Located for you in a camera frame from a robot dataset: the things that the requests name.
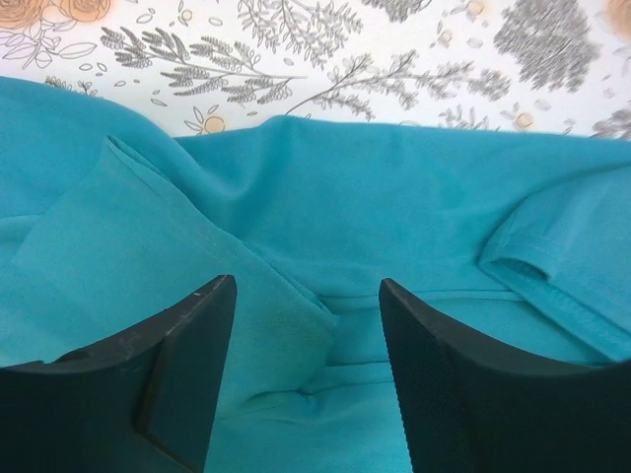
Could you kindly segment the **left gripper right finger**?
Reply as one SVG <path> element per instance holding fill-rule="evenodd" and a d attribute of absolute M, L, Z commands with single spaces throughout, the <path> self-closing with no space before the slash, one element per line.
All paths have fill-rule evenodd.
<path fill-rule="evenodd" d="M 385 279 L 380 311 L 416 472 L 626 472 L 630 365 L 542 357 Z"/>

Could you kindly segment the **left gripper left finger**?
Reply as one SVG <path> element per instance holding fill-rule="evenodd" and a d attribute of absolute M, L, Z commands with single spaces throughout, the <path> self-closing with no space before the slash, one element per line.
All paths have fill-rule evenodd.
<path fill-rule="evenodd" d="M 54 362 L 1 371 L 5 472 L 200 472 L 237 301 L 220 276 Z"/>

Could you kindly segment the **teal blue t shirt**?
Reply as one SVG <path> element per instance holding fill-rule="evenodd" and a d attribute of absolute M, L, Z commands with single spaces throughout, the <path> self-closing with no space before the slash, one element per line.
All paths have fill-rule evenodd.
<path fill-rule="evenodd" d="M 225 275 L 237 301 L 200 472 L 416 472 L 382 281 L 524 351 L 630 365 L 630 146 L 288 116 L 173 138 L 111 101 L 2 80 L 1 371 Z"/>

